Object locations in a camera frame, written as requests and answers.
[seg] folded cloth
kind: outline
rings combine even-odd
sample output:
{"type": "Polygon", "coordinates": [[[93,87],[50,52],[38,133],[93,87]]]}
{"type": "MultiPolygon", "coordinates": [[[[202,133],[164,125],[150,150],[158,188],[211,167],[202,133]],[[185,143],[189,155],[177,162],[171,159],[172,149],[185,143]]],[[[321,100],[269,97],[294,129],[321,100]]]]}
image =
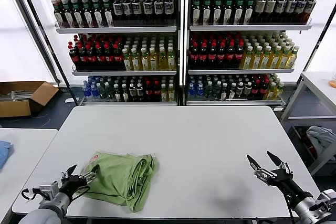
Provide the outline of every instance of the folded cloth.
{"type": "Polygon", "coordinates": [[[83,173],[99,165],[97,178],[89,184],[85,196],[128,206],[132,212],[143,209],[157,160],[151,155],[112,155],[96,152],[83,173]]]}
{"type": "Polygon", "coordinates": [[[332,133],[331,129],[318,126],[309,127],[306,135],[314,146],[317,156],[321,155],[336,140],[336,134],[332,133]]]}
{"type": "Polygon", "coordinates": [[[4,166],[7,161],[9,149],[12,146],[11,143],[0,141],[0,169],[4,166]]]}

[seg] table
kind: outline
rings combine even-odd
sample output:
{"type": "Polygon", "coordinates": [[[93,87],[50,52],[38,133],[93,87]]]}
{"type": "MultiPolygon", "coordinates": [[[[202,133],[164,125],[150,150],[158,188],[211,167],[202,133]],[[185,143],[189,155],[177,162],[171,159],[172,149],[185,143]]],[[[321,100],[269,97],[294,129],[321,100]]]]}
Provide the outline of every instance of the table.
{"type": "MultiPolygon", "coordinates": [[[[315,122],[333,121],[336,119],[336,89],[328,82],[333,77],[333,72],[303,72],[303,80],[300,82],[293,97],[286,107],[281,122],[287,120],[313,120],[315,122]],[[290,116],[300,96],[306,88],[309,88],[335,116],[290,116]]],[[[311,175],[314,175],[330,158],[336,154],[336,142],[331,144],[309,167],[311,175]]]]}
{"type": "Polygon", "coordinates": [[[8,221],[12,204],[56,133],[46,129],[0,129],[0,141],[13,144],[13,153],[0,170],[0,223],[8,221]]]}
{"type": "MultiPolygon", "coordinates": [[[[26,187],[60,179],[60,172],[96,151],[152,154],[159,170],[144,209],[81,197],[69,217],[147,219],[255,219],[289,217],[283,195],[254,176],[246,154],[275,168],[266,151],[287,161],[295,181],[314,196],[319,190],[267,106],[80,106],[72,110],[26,187]]],[[[28,213],[36,200],[17,198],[13,212],[28,213]]]]}

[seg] metal shelf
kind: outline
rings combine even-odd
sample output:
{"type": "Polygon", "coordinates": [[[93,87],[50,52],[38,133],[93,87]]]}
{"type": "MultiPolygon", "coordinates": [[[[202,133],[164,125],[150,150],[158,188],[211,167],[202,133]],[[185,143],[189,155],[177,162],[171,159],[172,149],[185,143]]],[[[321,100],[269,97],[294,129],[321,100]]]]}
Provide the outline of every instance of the metal shelf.
{"type": "Polygon", "coordinates": [[[311,21],[306,25],[208,25],[190,26],[190,31],[306,31],[312,27],[311,21]]]}
{"type": "Polygon", "coordinates": [[[189,74],[250,74],[250,73],[292,73],[289,69],[218,69],[218,70],[188,70],[189,74]]]}
{"type": "Polygon", "coordinates": [[[174,76],[176,71],[77,71],[74,76],[174,76]]]}
{"type": "Polygon", "coordinates": [[[284,106],[285,103],[283,100],[278,100],[278,101],[238,101],[238,100],[226,100],[226,101],[187,101],[187,105],[192,105],[192,106],[241,106],[241,105],[246,105],[246,106],[261,106],[261,105],[266,105],[266,106],[284,106]]]}
{"type": "Polygon", "coordinates": [[[177,106],[177,102],[83,102],[83,106],[177,106]]]}

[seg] cardboard box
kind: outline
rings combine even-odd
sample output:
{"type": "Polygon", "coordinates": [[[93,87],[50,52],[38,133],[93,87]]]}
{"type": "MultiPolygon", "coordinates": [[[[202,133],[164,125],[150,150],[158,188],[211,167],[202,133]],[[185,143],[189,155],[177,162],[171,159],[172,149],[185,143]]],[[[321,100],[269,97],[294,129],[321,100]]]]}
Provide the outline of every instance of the cardboard box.
{"type": "Polygon", "coordinates": [[[40,112],[57,93],[58,88],[45,81],[0,82],[0,94],[9,94],[12,90],[34,93],[28,100],[0,101],[0,118],[28,116],[40,112]]]}

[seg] green towel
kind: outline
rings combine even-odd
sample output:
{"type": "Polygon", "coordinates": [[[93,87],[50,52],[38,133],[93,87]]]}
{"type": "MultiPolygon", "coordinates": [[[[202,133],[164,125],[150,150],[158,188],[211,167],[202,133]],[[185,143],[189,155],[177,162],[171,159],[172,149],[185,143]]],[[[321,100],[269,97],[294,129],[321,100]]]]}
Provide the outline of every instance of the green towel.
{"type": "Polygon", "coordinates": [[[83,174],[99,165],[97,178],[85,196],[128,206],[132,212],[143,209],[157,161],[151,155],[112,155],[96,152],[83,174]]]}

